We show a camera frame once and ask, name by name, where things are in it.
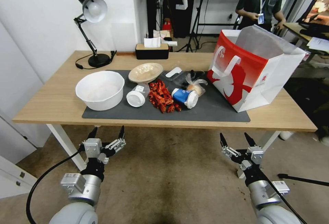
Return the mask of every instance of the desk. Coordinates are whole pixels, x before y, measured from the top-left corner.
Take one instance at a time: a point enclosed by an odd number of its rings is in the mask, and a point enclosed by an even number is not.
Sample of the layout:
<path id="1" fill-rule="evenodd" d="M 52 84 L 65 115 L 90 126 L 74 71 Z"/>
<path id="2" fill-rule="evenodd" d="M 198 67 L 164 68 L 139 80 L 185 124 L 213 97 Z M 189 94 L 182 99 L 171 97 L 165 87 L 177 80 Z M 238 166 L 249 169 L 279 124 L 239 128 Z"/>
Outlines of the desk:
<path id="1" fill-rule="evenodd" d="M 307 44 L 312 39 L 312 37 L 300 33 L 300 30 L 305 29 L 305 28 L 303 28 L 298 23 L 285 23 L 284 27 L 286 27 L 288 29 L 288 31 L 290 31 L 294 35 L 296 35 L 305 44 Z M 310 51 L 311 54 L 309 55 L 307 60 L 301 64 L 301 67 L 296 69 L 296 71 L 294 72 L 292 77 L 327 78 L 329 76 L 328 69 L 314 68 L 313 65 L 315 65 L 317 67 L 328 67 L 328 65 L 325 65 L 322 63 L 314 63 L 312 65 L 309 63 L 316 54 L 328 55 L 329 51 L 312 50 L 309 48 L 307 50 Z"/>
<path id="2" fill-rule="evenodd" d="M 16 123 L 45 123 L 65 151 L 72 155 L 76 148 L 61 125 L 103 125 L 103 126 L 140 126 L 167 128 L 202 128 L 202 129 L 240 129 L 267 130 L 261 142 L 266 150 L 281 130 L 316 131 L 316 126 L 309 120 L 290 95 L 283 89 L 271 105 L 247 111 L 250 122 L 207 122 L 207 121 L 168 121 L 168 120 L 116 120 L 84 119 L 82 114 L 86 105 L 75 96 L 75 86 L 84 76 L 100 70 L 130 70 L 135 66 L 152 62 L 137 60 L 135 56 L 115 56 L 113 62 L 101 69 L 81 70 L 75 66 L 76 59 L 89 54 L 87 51 L 75 51 L 59 70 L 45 83 L 39 92 L 14 117 Z M 88 57 L 80 63 L 87 66 Z M 183 70 L 207 71 L 212 60 L 212 53 L 169 53 L 169 59 L 155 60 L 163 65 L 164 70 L 171 70 L 177 62 Z M 85 168 L 81 156 L 73 159 L 77 167 Z"/>

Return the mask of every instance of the person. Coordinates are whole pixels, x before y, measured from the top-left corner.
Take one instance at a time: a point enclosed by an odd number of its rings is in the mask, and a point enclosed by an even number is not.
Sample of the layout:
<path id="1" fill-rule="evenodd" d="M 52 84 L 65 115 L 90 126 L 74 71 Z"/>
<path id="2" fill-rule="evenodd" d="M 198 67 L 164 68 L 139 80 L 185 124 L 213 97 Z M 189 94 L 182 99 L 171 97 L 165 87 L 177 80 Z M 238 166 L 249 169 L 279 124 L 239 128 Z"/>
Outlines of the person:
<path id="1" fill-rule="evenodd" d="M 271 31 L 272 16 L 278 20 L 276 29 L 283 29 L 283 24 L 286 19 L 281 11 L 282 0 L 239 0 L 235 12 L 241 15 L 242 21 L 239 29 L 248 27 L 254 24 Z"/>

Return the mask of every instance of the paper bag handle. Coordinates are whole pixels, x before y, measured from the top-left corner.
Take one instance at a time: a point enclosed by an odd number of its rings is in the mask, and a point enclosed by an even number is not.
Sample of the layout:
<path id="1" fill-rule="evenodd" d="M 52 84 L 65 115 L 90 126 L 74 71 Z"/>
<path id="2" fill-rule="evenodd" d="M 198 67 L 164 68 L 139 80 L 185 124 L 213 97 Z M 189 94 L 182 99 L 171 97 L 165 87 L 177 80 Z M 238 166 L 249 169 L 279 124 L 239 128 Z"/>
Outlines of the paper bag handle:
<path id="1" fill-rule="evenodd" d="M 236 64 L 240 64 L 240 62 L 241 62 L 241 58 L 240 58 L 239 56 L 235 55 L 235 56 L 231 59 L 231 61 L 229 62 L 229 64 L 227 65 L 227 67 L 226 67 L 226 69 L 224 70 L 224 72 L 222 72 L 222 71 L 220 71 L 220 70 L 216 67 L 216 59 L 217 59 L 217 57 L 218 57 L 218 55 L 219 55 L 219 53 L 220 53 L 221 51 L 225 52 L 225 47 L 220 46 L 220 47 L 217 49 L 217 51 L 216 51 L 216 53 L 215 53 L 215 55 L 214 55 L 214 63 L 213 63 L 213 66 L 212 66 L 212 71 L 213 71 L 214 73 L 216 73 L 216 74 L 217 74 L 218 76 L 220 76 L 220 77 L 225 77 L 225 76 L 228 76 L 228 75 L 231 73 L 231 71 L 233 70 L 233 67 L 234 67 Z"/>

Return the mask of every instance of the red and white paper bag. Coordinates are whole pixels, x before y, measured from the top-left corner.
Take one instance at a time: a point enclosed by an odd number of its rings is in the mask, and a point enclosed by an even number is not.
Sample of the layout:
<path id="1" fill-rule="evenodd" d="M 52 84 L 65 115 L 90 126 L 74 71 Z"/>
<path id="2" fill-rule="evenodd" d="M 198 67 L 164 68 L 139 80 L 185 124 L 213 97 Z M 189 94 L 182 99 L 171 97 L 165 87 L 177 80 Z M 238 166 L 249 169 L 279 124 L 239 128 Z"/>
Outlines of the red and white paper bag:
<path id="1" fill-rule="evenodd" d="M 258 27 L 222 30 L 208 79 L 237 112 L 270 104 L 306 52 Z"/>

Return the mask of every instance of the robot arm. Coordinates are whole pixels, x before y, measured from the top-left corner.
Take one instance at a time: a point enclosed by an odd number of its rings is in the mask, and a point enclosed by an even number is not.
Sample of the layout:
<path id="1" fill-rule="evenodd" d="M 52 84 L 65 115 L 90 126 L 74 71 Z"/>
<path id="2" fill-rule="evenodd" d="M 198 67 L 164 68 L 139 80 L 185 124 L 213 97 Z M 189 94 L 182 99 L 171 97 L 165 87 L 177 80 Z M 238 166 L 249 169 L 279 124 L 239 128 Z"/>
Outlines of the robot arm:
<path id="1" fill-rule="evenodd" d="M 245 184 L 250 191 L 253 209 L 257 216 L 257 224 L 301 224 L 293 213 L 278 206 L 281 203 L 278 192 L 279 194 L 288 193 L 288 186 L 284 181 L 268 181 L 259 168 L 264 151 L 256 145 L 247 133 L 245 133 L 245 137 L 249 147 L 243 150 L 228 147 L 222 133 L 220 134 L 220 143 L 222 153 L 239 164 L 240 169 L 245 174 Z"/>
<path id="2" fill-rule="evenodd" d="M 95 138 L 97 127 L 82 142 L 82 151 L 87 155 L 87 167 L 80 173 L 66 173 L 61 186 L 68 191 L 72 203 L 64 206 L 50 220 L 50 224 L 97 224 L 95 206 L 100 196 L 100 184 L 104 180 L 104 165 L 109 158 L 125 145 L 124 126 L 118 139 L 111 143 L 102 143 Z"/>

